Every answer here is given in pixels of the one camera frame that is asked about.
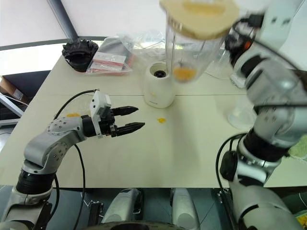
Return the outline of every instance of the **electrical cable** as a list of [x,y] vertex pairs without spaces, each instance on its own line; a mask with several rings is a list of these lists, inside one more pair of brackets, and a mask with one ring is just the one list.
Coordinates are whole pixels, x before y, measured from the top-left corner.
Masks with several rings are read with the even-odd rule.
[[62,112],[62,110],[73,100],[75,99],[76,97],[79,97],[80,95],[82,94],[86,94],[86,93],[89,93],[89,92],[95,92],[96,90],[87,90],[87,91],[83,91],[83,92],[80,92],[76,95],[74,95],[73,97],[71,97],[60,109],[59,111],[57,112],[57,114],[55,115],[54,119],[57,119],[58,116],[60,115],[60,113]]
[[217,181],[219,183],[219,186],[220,186],[220,189],[222,190],[222,193],[225,195],[224,193],[224,190],[223,190],[223,186],[222,186],[222,183],[221,183],[221,179],[220,179],[220,175],[219,175],[219,160],[220,160],[220,156],[221,156],[221,153],[223,151],[223,148],[225,147],[225,145],[231,141],[232,139],[235,140],[235,139],[240,139],[242,138],[246,133],[241,133],[241,134],[237,134],[237,135],[234,135],[230,138],[228,138],[226,141],[224,141],[224,143],[221,145],[219,151],[217,152],[217,155],[216,155],[216,160],[215,160],[215,173],[216,173],[216,177],[217,177]]
[[230,140],[230,144],[229,144],[229,151],[230,151],[230,152],[231,152],[231,150],[232,150],[232,144],[233,144],[234,140],[235,140],[235,139],[231,139],[231,140]]
[[85,203],[85,205],[87,206],[87,207],[90,207],[92,204],[96,204],[96,203],[100,203],[100,201],[93,201],[93,200],[91,200],[91,201],[89,201],[88,203],[85,201],[85,197],[84,197],[84,201],[83,201],[84,203]]
[[76,228],[78,226],[78,223],[79,223],[80,215],[81,215],[81,212],[82,212],[84,196],[85,196],[85,168],[84,168],[84,163],[83,163],[83,159],[82,159],[82,155],[81,155],[79,147],[77,145],[74,145],[74,147],[76,147],[76,149],[78,151],[78,154],[79,154],[79,157],[80,157],[80,162],[81,162],[81,167],[82,167],[82,177],[83,177],[83,188],[82,188],[81,204],[80,204],[80,209],[79,209],[78,217],[77,217],[75,225],[73,227],[73,230],[76,230]]
[[0,93],[0,96],[4,96],[4,97],[7,97],[7,98],[10,98],[10,99],[12,99],[12,100],[14,100],[14,101],[17,101],[17,102],[21,103],[21,104],[24,104],[24,105],[26,105],[26,106],[29,106],[27,103],[24,103],[24,102],[19,101],[19,100],[15,99],[15,98],[12,98],[12,97],[9,97],[9,96],[7,96],[7,95],[4,95],[4,94],[2,94],[2,93]]
[[239,23],[247,23],[248,22],[248,18],[242,18],[240,19],[239,21],[235,22],[232,26],[232,29],[237,33],[239,34],[240,36],[242,36],[243,38],[245,39],[248,39],[249,41],[251,42],[254,42],[256,44],[258,44],[259,46],[262,46],[263,48],[269,50],[270,52],[274,53],[276,56],[280,57],[282,60],[284,60],[285,62],[287,62],[290,66],[292,66],[294,69],[296,70],[299,70],[299,68],[292,62],[290,61],[289,59],[287,59],[286,57],[284,57],[283,55],[279,54],[276,50],[268,47],[266,44],[258,41],[257,39],[255,38],[251,38],[245,34],[242,34],[237,28],[236,26],[239,24]]
[[259,109],[263,108],[289,108],[289,107],[307,107],[307,104],[262,104],[262,105],[256,105],[254,106],[254,110],[256,113],[259,111]]
[[52,210],[52,212],[50,214],[49,220],[51,220],[51,218],[55,214],[55,212],[56,212],[56,210],[58,208],[58,205],[59,205],[59,181],[58,181],[58,178],[57,178],[56,174],[54,175],[54,182],[56,184],[57,197],[56,197],[56,203],[55,203],[54,208],[53,208],[53,210]]
[[[76,97],[80,96],[80,95],[83,95],[83,94],[86,94],[86,93],[90,93],[90,92],[95,92],[96,90],[87,90],[87,91],[83,91],[83,92],[80,92],[76,95],[74,95],[73,97],[71,97],[60,109],[59,111],[57,112],[57,114],[55,115],[54,117],[54,120],[58,118],[58,116],[60,115],[60,113],[63,111],[63,109],[73,100],[75,99]],[[80,149],[78,148],[77,145],[74,145],[75,148],[77,149],[78,151],[78,154],[79,154],[79,158],[80,158],[80,162],[81,162],[81,166],[82,166],[82,171],[83,171],[83,197],[82,197],[82,201],[81,201],[81,207],[80,207],[80,210],[79,210],[79,214],[78,214],[78,218],[76,220],[76,223],[75,223],[75,227],[77,227],[78,225],[78,222],[79,222],[79,218],[80,218],[80,214],[81,214],[81,211],[82,211],[82,206],[83,206],[83,201],[84,201],[84,195],[85,195],[85,169],[84,169],[84,164],[83,164],[83,160],[82,160],[82,155],[81,155],[81,152],[80,152]],[[54,181],[55,181],[55,184],[56,184],[56,192],[57,192],[57,198],[56,198],[56,202],[55,202],[55,205],[54,205],[54,208],[50,214],[50,218],[49,220],[53,217],[54,213],[56,212],[57,210],[57,207],[59,205],[59,182],[58,182],[58,178],[57,178],[57,175],[55,174],[54,176]]]
[[305,201],[303,200],[302,196],[301,196],[301,193],[298,193],[298,196],[300,198],[300,200],[302,201],[302,203],[305,205],[305,207],[307,208],[307,205],[305,203]]

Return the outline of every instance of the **table surface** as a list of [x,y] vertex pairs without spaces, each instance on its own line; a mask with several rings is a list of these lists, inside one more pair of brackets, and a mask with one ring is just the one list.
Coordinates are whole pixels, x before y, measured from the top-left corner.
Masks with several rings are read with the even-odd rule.
[[[61,57],[0,153],[0,184],[16,184],[26,144],[45,130],[72,95],[99,88],[111,95],[112,107],[139,108],[128,116],[116,117],[118,126],[130,122],[146,125],[129,135],[92,137],[79,144],[87,187],[218,187],[216,153],[224,140],[242,132],[228,123],[227,114],[245,91],[229,80],[204,74],[191,84],[179,84],[173,104],[156,109],[143,100],[140,69],[129,76],[85,76]],[[91,96],[83,96],[78,106],[90,100]],[[161,117],[166,119],[163,124],[157,121]],[[266,186],[307,185],[306,173],[305,163],[283,159]],[[66,154],[57,175],[60,187],[82,187],[81,165],[74,148]]]

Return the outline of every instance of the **cardboard box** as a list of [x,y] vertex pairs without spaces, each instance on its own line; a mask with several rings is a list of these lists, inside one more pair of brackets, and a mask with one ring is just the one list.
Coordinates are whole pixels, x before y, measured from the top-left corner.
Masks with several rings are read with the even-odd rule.
[[22,101],[26,104],[30,102],[30,100],[22,92],[20,92],[19,89],[17,89],[14,85],[12,85],[2,76],[0,76],[0,92],[7,93],[16,100]]

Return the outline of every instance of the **blender lid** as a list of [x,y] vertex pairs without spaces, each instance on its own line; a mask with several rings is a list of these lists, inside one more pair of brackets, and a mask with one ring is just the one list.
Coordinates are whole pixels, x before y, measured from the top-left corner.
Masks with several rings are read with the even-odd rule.
[[232,0],[160,0],[168,25],[177,32],[199,40],[227,35],[239,16]]

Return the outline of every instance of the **orange liquid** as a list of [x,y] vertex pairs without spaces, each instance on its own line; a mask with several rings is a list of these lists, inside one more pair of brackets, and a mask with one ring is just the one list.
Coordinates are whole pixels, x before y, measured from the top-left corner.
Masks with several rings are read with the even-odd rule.
[[174,68],[173,74],[179,81],[189,81],[195,77],[196,70],[185,67],[177,67]]

